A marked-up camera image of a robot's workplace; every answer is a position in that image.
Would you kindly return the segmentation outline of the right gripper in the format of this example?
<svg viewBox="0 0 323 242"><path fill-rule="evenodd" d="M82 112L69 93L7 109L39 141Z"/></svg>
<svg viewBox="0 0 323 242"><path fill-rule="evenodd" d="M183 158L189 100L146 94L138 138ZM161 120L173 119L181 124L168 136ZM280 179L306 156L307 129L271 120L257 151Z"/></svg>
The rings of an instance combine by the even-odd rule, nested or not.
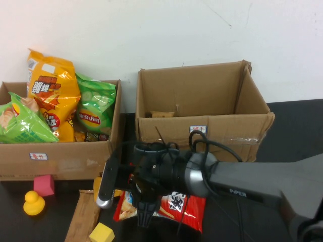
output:
<svg viewBox="0 0 323 242"><path fill-rule="evenodd" d="M188 194L185 182L187 159L174 143L124 142L129 164L121 164L120 189L131 192L136 201L137 225L148 228L158 212L161 197L178 192Z"/></svg>

